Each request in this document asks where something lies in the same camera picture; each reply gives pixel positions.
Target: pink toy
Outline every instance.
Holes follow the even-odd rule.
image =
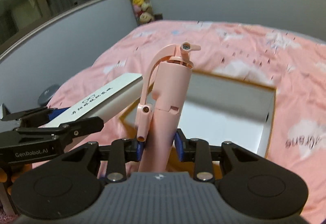
[[[139,171],[163,172],[166,169],[194,66],[189,60],[190,52],[197,50],[200,50],[199,45],[189,43],[168,45],[156,54],[144,75],[135,122],[138,140],[146,141]],[[152,105],[146,103],[146,97],[156,66],[159,67],[152,91],[156,101],[153,110]]]
[[[134,4],[134,11],[135,11],[135,13],[141,12],[141,7],[139,7],[138,5]]]

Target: bed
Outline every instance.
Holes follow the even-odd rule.
[[[297,173],[309,187],[302,216],[326,219],[326,44],[304,35],[247,24],[158,21],[136,28],[93,66],[64,83],[49,107],[70,107],[125,72],[145,73],[171,43],[199,44],[195,68],[273,85],[276,111],[268,159]],[[101,145],[127,136],[118,116],[85,141]],[[136,170],[134,164],[129,172]]]

